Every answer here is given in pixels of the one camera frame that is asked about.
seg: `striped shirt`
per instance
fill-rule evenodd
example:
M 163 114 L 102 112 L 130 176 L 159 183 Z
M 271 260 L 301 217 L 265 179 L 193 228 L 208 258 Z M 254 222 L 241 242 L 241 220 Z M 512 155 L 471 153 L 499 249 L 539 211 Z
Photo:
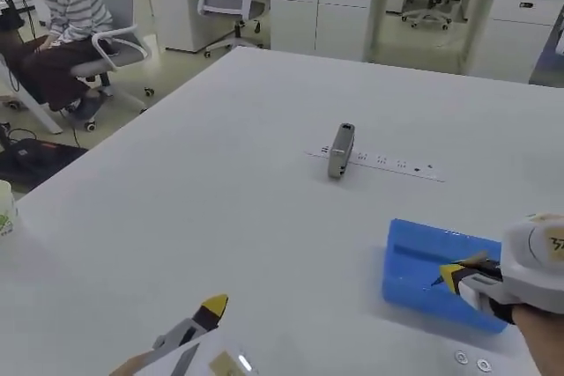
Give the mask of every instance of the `striped shirt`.
M 44 0 L 51 11 L 49 33 L 54 44 L 81 41 L 112 29 L 112 16 L 102 0 Z

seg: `shoe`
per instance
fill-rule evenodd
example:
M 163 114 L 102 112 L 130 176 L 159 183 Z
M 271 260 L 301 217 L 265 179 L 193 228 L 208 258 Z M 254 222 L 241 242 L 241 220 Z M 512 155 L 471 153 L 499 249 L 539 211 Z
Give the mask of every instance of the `shoe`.
M 89 121 L 100 110 L 106 102 L 106 94 L 98 92 L 98 97 L 84 97 L 77 108 L 72 112 L 72 116 L 77 121 Z

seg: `person's arm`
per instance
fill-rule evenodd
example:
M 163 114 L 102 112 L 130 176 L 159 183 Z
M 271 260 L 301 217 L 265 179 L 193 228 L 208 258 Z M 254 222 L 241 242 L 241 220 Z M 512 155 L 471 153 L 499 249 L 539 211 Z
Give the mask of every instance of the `person's arm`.
M 57 40 L 64 31 L 65 19 L 61 12 L 57 8 L 57 0 L 44 0 L 46 5 L 49 7 L 50 12 L 50 24 L 49 24 L 49 34 L 47 39 L 39 47 L 39 50 L 45 50 L 49 48 L 53 41 Z
M 109 376 L 134 376 L 136 372 L 140 371 L 145 366 L 145 358 L 149 355 L 148 352 L 130 358 L 119 369 L 114 370 Z
M 521 330 L 542 376 L 564 374 L 564 316 L 516 306 L 513 320 Z

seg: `chair armrest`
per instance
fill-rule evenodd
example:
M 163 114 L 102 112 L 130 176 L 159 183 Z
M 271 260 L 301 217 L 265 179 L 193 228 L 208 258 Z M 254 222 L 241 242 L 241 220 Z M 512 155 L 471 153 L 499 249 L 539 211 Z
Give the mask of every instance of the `chair armrest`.
M 133 26 L 128 26 L 127 28 L 119 28 L 119 29 L 116 29 L 116 30 L 103 31 L 101 33 L 96 33 L 95 35 L 92 36 L 92 44 L 93 44 L 94 48 L 100 54 L 102 59 L 104 59 L 112 67 L 113 72 L 117 71 L 117 66 L 115 66 L 114 61 L 112 61 L 112 59 L 109 57 L 109 55 L 101 47 L 100 40 L 110 39 L 112 42 L 125 44 L 125 45 L 130 46 L 130 47 L 138 50 L 139 52 L 141 52 L 143 54 L 144 60 L 150 59 L 151 56 L 152 56 L 152 51 L 146 45 L 145 41 L 141 37 L 138 37 L 136 35 L 136 30 L 137 30 L 137 24 L 135 24 Z M 117 35 L 130 34 L 130 33 L 134 34 L 136 36 L 136 38 L 139 41 L 139 44 L 141 46 L 138 46 L 137 44 L 132 43 L 132 42 L 127 41 L 127 40 L 121 40 L 121 39 L 115 39 L 114 38 Z

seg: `power strip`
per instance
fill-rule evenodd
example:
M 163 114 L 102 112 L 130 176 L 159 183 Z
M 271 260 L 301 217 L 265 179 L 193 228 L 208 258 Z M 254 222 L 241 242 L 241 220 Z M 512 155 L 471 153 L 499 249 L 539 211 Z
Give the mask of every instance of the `power strip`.
M 318 149 L 306 150 L 305 153 L 316 158 L 329 159 L 330 146 L 325 145 Z M 394 159 L 381 153 L 366 153 L 353 150 L 349 164 L 381 169 L 403 175 L 416 176 L 437 182 L 444 182 L 438 169 L 433 164 L 420 164 L 402 159 Z

